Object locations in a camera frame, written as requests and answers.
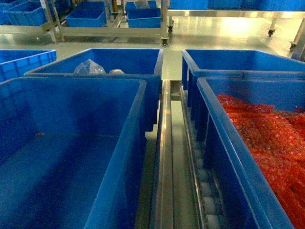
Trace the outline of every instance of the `white roller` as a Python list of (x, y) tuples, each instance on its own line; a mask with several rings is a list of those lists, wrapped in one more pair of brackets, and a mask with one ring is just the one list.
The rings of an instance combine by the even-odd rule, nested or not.
[(220, 229), (220, 224), (216, 215), (206, 215), (205, 220), (208, 229)]
[(202, 197), (218, 198), (218, 190), (214, 183), (200, 182)]
[(200, 182), (201, 194), (203, 197), (213, 197), (211, 186), (207, 182)]
[(197, 169), (203, 169), (203, 160), (202, 159), (196, 159), (196, 167), (197, 167)]
[(210, 173), (207, 172), (206, 170), (198, 169), (197, 173), (198, 173), (199, 180), (201, 182), (210, 182), (210, 181), (212, 181), (212, 177), (211, 177)]
[(212, 197), (203, 198), (204, 213), (206, 215), (216, 215), (216, 206)]
[(200, 149), (196, 149), (196, 150), (194, 151), (194, 156), (195, 156), (196, 159), (202, 159), (202, 158), (203, 158), (203, 157), (202, 157), (202, 152), (201, 152)]
[(221, 213), (221, 205), (219, 198), (204, 197), (203, 207), (204, 213), (206, 215), (218, 215)]

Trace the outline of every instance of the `stainless steel frame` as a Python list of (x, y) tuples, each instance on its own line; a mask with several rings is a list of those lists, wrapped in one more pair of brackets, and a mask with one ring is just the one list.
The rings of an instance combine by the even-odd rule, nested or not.
[(122, 9), (113, 23), (110, 23), (110, 13), (106, 7), (107, 27), (68, 27), (66, 21), (59, 25), (61, 36), (85, 36), (85, 37), (146, 37), (161, 38), (163, 47), (168, 44), (167, 34), (167, 7), (165, 0), (161, 1), (161, 27), (160, 28), (120, 28), (122, 21), (126, 20), (124, 1), (121, 1)]
[(56, 34), (56, 23), (53, 22), (48, 0), (40, 0), (41, 6), (44, 9), (47, 22), (41, 26), (17, 26), (17, 25), (0, 25), (0, 33), (3, 34), (28, 34), (34, 35), (37, 39), (50, 32), (52, 41), (57, 43), (59, 37)]
[(291, 58), (305, 62), (305, 30), (299, 34), (299, 41), (295, 46), (295, 50)]
[(282, 19), (303, 19), (295, 40), (291, 42), (291, 50), (299, 40), (300, 34), (305, 29), (305, 11), (250, 11), (250, 10), (168, 10), (170, 17), (169, 33), (173, 32), (172, 17), (224, 17), (224, 18), (272, 18), (272, 23), (268, 32), (269, 37), (275, 32), (276, 20)]
[(206, 225), (204, 223), (204, 212), (203, 212), (203, 204), (200, 197), (200, 189), (198, 187), (198, 180), (195, 170), (195, 163), (193, 160), (193, 149), (194, 145), (191, 138), (190, 133), (190, 120), (187, 118), (187, 99), (185, 92), (183, 90), (183, 86), (180, 87), (180, 94), (181, 94), (181, 107), (182, 107), (182, 113), (183, 113), (183, 119), (184, 119), (184, 125), (185, 125), (185, 131), (187, 136), (187, 145), (188, 145), (188, 161), (189, 161), (189, 169), (191, 172), (191, 182), (192, 182), (192, 189), (193, 189), (193, 199), (196, 206), (196, 216), (197, 216), (197, 228), (199, 229), (206, 229)]
[(172, 17), (224, 18), (305, 18), (305, 11), (250, 11), (250, 10), (168, 10)]
[(162, 83), (150, 229), (173, 229), (171, 81)]

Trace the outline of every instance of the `empty blue bin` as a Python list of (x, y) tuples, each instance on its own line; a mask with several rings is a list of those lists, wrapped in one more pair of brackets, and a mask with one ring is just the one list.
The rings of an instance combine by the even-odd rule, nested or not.
[(245, 10), (257, 10), (259, 8), (261, 0), (244, 0), (243, 9)]
[[(107, 74), (74, 75), (75, 68), (91, 59), (101, 65)], [(88, 49), (41, 68), (26, 73), (28, 76), (97, 77), (115, 79), (142, 79), (147, 81), (145, 92), (146, 131), (152, 131), (157, 123), (159, 91), (163, 64), (162, 49)], [(125, 74), (108, 74), (121, 69)]]
[(252, 104), (273, 104), (278, 110), (305, 108), (304, 80), (201, 78), (200, 141), (206, 140), (204, 167), (213, 169), (232, 218), (239, 227), (293, 229), (261, 170), (254, 161), (217, 96), (227, 94)]
[(126, 15), (129, 28), (160, 28), (161, 10), (155, 1), (148, 1), (150, 9), (137, 9), (134, 2), (126, 3)]
[(141, 80), (0, 83), (0, 228), (134, 228)]
[(200, 77), (299, 78), (305, 75), (305, 63), (254, 50), (183, 50), (182, 83), (188, 89), (192, 120), (198, 109)]
[(243, 0), (209, 0), (209, 9), (239, 9), (243, 6)]
[(261, 0), (258, 9), (271, 11), (304, 11), (305, 2), (303, 0)]
[(171, 0), (171, 10), (207, 10), (208, 0), (188, 1), (188, 0)]
[(0, 1), (0, 24), (8, 24), (10, 23), (10, 18), (7, 13), (3, 12), (4, 10), (8, 10), (14, 6), (17, 6), (21, 3), (25, 2), (25, 0), (1, 0)]
[(40, 26), (47, 22), (40, 2), (27, 1), (3, 12), (12, 25)]
[(56, 50), (0, 50), (0, 82), (56, 61)]
[(104, 27), (107, 25), (105, 4), (102, 1), (82, 2), (66, 20), (70, 27)]

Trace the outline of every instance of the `caster wheel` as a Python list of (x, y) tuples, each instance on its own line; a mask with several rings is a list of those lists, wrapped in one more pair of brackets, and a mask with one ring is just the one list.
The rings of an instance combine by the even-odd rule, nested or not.
[(269, 30), (268, 35), (271, 37), (274, 34), (275, 30)]
[(168, 46), (167, 39), (162, 40), (162, 47), (166, 48)]
[(290, 46), (290, 52), (293, 52), (295, 50), (296, 44), (291, 42), (291, 46)]
[(172, 27), (172, 26), (169, 26), (169, 27), (168, 27), (168, 33), (169, 33), (169, 34), (172, 34), (172, 33), (173, 33), (173, 27)]

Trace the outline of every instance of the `metal leg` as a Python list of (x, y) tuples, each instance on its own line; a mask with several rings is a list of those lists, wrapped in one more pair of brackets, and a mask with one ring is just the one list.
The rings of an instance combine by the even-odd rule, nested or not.
[(271, 23), (271, 26), (270, 26), (269, 32), (268, 32), (269, 37), (271, 37), (274, 34), (274, 32), (275, 32), (276, 20), (277, 20), (277, 18), (273, 18), (272, 19), (272, 23)]
[(162, 83), (150, 229), (173, 229), (173, 135), (171, 81)]
[(170, 16), (170, 18), (169, 18), (169, 23), (168, 23), (168, 33), (169, 33), (169, 34), (172, 34), (172, 33), (173, 33), (173, 23), (174, 23), (173, 17)]
[(62, 42), (64, 42), (64, 38), (62, 36), (62, 29), (61, 29), (61, 21), (60, 21), (60, 19), (58, 17), (57, 9), (56, 9), (56, 6), (55, 6), (55, 3), (54, 3), (53, 0), (51, 0), (51, 6), (53, 8), (53, 12), (54, 12), (54, 15), (55, 15), (56, 24), (58, 26), (58, 30), (59, 30), (59, 34), (60, 34), (60, 39), (61, 39)]
[(54, 43), (57, 43), (57, 35), (56, 35), (56, 30), (55, 30), (55, 26), (53, 23), (53, 18), (51, 15), (51, 11), (48, 5), (48, 1), (47, 0), (40, 0), (41, 6), (43, 8), (44, 14), (46, 16), (47, 22), (51, 25), (51, 29), (50, 29), (50, 35), (52, 38), (52, 41)]
[(291, 46), (290, 46), (290, 51), (293, 52), (297, 43), (299, 42), (300, 40), (300, 37), (301, 37), (301, 34), (303, 32), (303, 30), (305, 29), (305, 19), (302, 20), (301, 22), (301, 25), (299, 27), (299, 30), (297, 31), (297, 34), (295, 36), (295, 39), (293, 42), (290, 42), (291, 43)]
[(167, 33), (167, 0), (161, 0), (161, 39), (162, 47), (168, 46), (168, 33)]

